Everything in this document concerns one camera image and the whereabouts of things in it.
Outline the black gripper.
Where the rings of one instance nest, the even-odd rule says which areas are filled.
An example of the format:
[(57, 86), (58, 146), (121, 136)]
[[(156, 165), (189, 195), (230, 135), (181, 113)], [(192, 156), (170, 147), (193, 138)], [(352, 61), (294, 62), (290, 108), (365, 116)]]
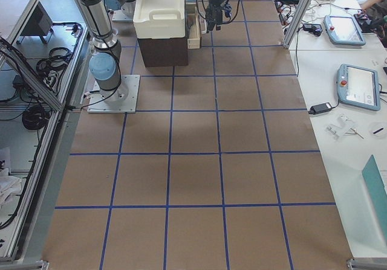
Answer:
[(216, 31), (220, 31), (223, 24), (223, 17), (231, 17), (232, 6), (228, 2), (222, 4), (211, 4), (205, 8), (206, 17), (206, 33), (210, 33), (214, 27)]

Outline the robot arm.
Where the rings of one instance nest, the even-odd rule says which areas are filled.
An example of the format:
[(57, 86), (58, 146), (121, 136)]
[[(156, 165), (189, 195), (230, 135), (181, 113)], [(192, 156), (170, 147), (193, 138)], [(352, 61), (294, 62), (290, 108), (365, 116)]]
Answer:
[[(101, 90), (104, 106), (122, 108), (129, 96), (122, 79), (122, 38), (132, 32), (143, 66), (151, 71), (186, 66), (190, 32), (199, 30), (198, 0), (74, 0), (91, 32), (88, 69)], [(237, 10), (230, 0), (208, 0), (204, 23), (208, 30), (231, 23)]]

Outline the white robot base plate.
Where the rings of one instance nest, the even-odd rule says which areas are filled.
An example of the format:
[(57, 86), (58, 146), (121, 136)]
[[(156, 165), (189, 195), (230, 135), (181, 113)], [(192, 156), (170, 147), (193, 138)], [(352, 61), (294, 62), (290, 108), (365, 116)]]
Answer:
[(121, 85), (111, 96), (110, 92), (99, 92), (99, 85), (94, 81), (93, 90), (97, 93), (91, 95), (90, 103), (87, 107), (89, 113), (114, 114), (136, 112), (138, 90), (140, 86), (140, 75), (121, 75)]

